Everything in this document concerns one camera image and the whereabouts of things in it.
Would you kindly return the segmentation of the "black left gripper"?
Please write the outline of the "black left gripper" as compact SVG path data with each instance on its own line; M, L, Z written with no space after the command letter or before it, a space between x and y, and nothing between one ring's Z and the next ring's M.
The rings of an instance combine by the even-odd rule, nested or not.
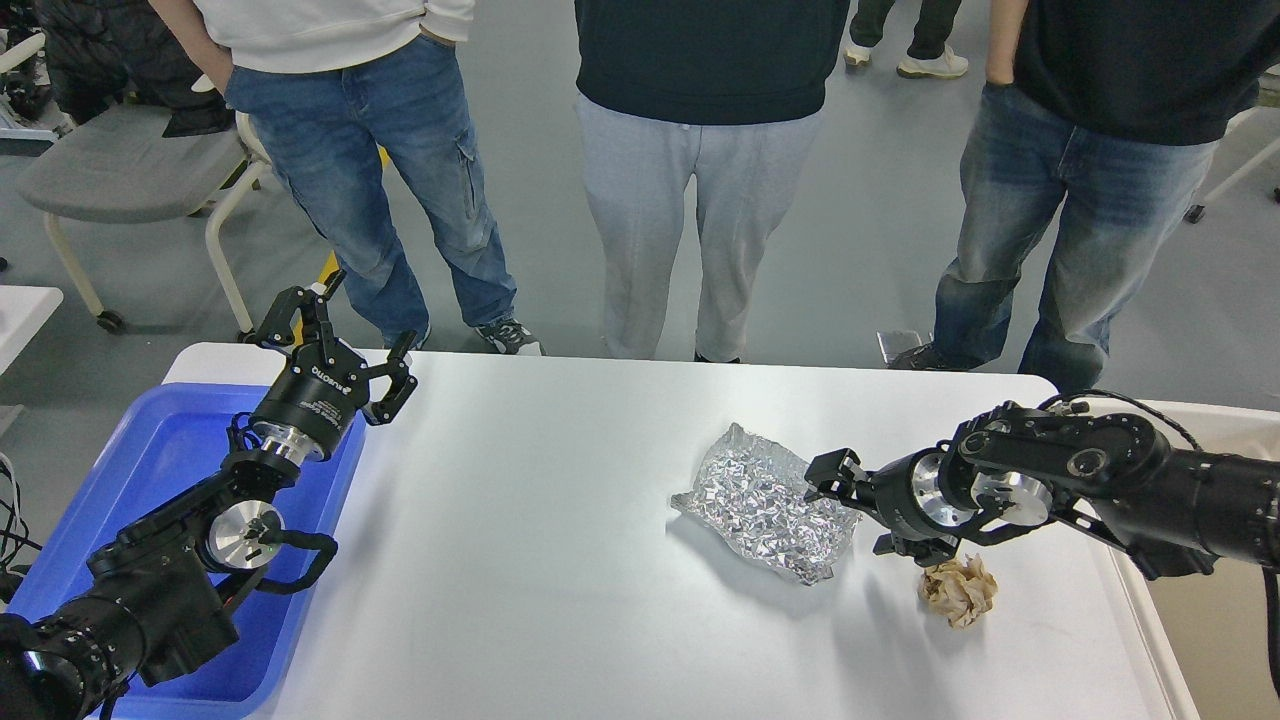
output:
M410 373L410 350L419 336L406 331L392 345L383 364L369 366L352 347L334 348L325 286L283 290L266 316L242 338L246 345L273 348L289 360L264 400L250 415L262 439L274 430L306 436L307 457L326 461L340 445L361 409L371 427L393 421L419 380ZM369 401L369 382L387 377L390 386Z

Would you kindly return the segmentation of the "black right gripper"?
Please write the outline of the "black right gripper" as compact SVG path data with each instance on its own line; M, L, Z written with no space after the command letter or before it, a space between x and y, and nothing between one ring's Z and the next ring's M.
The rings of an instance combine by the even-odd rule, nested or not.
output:
M966 502L943 470L946 456L942 448L924 448L868 475L852 448L822 454L804 473L804 501L829 498L867 511L888 530L876 539L874 556L893 553L934 568L955 559L957 529L966 523ZM869 487L872 501L864 493Z

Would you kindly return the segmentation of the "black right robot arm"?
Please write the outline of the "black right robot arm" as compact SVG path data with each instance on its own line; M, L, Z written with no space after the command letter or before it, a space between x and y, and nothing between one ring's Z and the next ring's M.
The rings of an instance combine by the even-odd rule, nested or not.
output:
M1062 523L1124 552L1147 580L1208 575L1220 559L1260 566L1267 656L1277 670L1277 478L1275 461L1211 454L1142 401L1091 413L1091 391L1036 407L1012 401L974 416L950 439L877 470L850 448L805 471L806 501L832 498L884 528L878 555L920 568L952 560L960 543L1001 544Z

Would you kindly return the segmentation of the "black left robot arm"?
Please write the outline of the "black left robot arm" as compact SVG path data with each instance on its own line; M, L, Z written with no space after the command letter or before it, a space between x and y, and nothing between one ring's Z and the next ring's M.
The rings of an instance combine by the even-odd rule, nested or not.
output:
M356 418L387 424L417 387L415 331L378 365L335 337L339 282L276 296L257 342L285 366L252 413L230 419L214 474L96 550L86 592L36 623L3 615L5 719L110 717L132 678L169 682L233 646L234 612L253 592L294 594L324 574L337 541L289 529L274 498L305 462L330 459Z

